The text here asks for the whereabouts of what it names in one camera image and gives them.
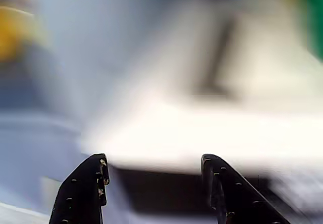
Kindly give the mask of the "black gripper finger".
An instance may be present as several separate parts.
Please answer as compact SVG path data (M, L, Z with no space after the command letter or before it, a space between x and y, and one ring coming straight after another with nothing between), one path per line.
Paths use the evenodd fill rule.
M106 155L93 154L62 182L49 223L103 223L105 187L110 182Z
M201 157L203 194L218 223L289 223L239 172L214 154Z

